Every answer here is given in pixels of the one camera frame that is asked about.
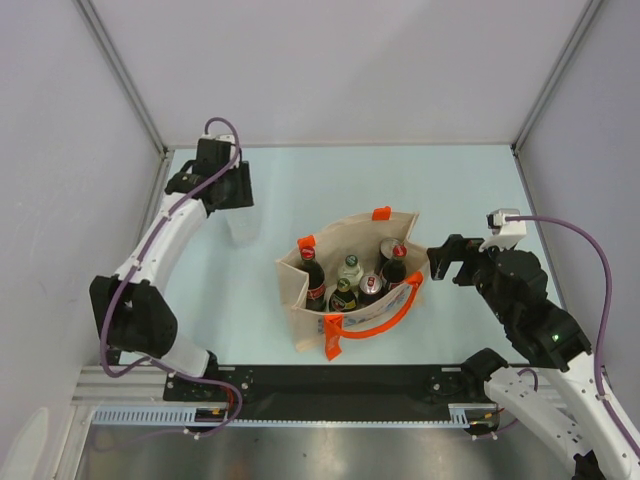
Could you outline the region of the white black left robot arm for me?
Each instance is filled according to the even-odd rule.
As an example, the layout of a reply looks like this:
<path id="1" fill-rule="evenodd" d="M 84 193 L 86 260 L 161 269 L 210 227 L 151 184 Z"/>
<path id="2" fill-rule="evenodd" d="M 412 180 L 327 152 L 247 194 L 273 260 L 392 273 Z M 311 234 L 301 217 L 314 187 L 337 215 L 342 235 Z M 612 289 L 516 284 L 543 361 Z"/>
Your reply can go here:
<path id="1" fill-rule="evenodd" d="M 159 363 L 186 377 L 197 398 L 214 397 L 220 374 L 214 356 L 179 331 L 164 297 L 168 280 L 193 235 L 214 212 L 252 207 L 250 168 L 233 134 L 203 135 L 196 156 L 167 182 L 158 213 L 133 253 L 89 287 L 100 353 L 110 348 Z"/>

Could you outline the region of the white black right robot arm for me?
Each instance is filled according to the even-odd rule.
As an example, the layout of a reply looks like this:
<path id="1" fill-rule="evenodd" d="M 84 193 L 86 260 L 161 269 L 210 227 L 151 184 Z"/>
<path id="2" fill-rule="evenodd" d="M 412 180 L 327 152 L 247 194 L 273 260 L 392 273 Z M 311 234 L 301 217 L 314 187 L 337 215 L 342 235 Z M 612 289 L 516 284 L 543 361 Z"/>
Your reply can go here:
<path id="1" fill-rule="evenodd" d="M 450 236 L 427 251 L 430 276 L 445 277 L 455 262 L 454 282 L 474 287 L 529 365 L 560 394 L 567 415 L 532 390 L 518 393 L 507 368 L 477 366 L 463 373 L 461 388 L 473 401 L 488 397 L 507 409 L 566 459 L 580 479 L 636 479 L 639 431 L 605 384 L 598 351 L 578 322 L 549 300 L 547 274 L 534 253 L 510 238 Z"/>

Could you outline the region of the clear plastic water bottle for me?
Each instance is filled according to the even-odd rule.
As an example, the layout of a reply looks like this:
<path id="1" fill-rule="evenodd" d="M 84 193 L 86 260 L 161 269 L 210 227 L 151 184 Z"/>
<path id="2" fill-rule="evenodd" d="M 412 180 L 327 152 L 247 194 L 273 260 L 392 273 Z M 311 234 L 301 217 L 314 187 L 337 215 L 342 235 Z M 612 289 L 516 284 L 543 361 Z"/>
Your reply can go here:
<path id="1" fill-rule="evenodd" d="M 234 244 L 244 246 L 257 239 L 261 222 L 257 206 L 227 210 L 225 218 Z"/>

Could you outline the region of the glass cola bottle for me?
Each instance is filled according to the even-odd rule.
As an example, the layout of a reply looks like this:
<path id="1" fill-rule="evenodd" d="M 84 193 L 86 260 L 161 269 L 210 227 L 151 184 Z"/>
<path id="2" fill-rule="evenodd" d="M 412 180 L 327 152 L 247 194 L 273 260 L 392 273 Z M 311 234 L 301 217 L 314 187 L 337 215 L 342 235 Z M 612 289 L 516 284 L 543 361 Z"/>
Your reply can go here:
<path id="1" fill-rule="evenodd" d="M 323 312 L 326 309 L 325 272 L 316 260 L 313 247 L 303 247 L 300 250 L 300 269 L 308 276 L 305 308 Z"/>

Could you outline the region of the clear glass bottle green cap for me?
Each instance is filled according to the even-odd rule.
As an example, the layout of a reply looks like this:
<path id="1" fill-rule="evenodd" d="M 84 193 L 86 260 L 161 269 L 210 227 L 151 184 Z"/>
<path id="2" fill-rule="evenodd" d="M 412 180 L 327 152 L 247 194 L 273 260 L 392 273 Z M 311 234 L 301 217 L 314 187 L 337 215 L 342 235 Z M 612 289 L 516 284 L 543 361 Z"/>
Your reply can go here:
<path id="1" fill-rule="evenodd" d="M 364 269 L 358 257 L 354 254 L 347 255 L 344 262 L 337 270 L 337 278 L 346 279 L 349 282 L 350 289 L 352 291 L 356 291 L 358 289 L 363 275 Z"/>

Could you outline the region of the blue white drink can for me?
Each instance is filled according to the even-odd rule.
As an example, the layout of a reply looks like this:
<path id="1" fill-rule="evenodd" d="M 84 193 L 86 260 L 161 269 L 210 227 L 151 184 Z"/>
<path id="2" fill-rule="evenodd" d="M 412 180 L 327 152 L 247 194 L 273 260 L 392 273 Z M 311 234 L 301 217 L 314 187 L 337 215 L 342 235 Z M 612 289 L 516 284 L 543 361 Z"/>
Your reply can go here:
<path id="1" fill-rule="evenodd" d="M 382 296 L 382 282 L 378 275 L 372 273 L 363 275 L 358 284 L 358 305 L 360 308 L 365 308 L 376 301 Z"/>

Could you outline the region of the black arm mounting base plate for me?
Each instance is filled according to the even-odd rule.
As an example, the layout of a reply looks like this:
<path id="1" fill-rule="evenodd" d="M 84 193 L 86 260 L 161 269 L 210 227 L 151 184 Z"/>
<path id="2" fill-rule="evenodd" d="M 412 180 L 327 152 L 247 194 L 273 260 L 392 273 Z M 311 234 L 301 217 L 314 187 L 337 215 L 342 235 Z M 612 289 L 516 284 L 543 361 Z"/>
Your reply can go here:
<path id="1" fill-rule="evenodd" d="M 167 378 L 169 401 L 211 401 L 232 386 L 248 403 L 279 397 L 396 395 L 429 404 L 486 403 L 482 382 L 460 366 L 441 365 L 239 365 L 213 366 L 205 376 Z"/>

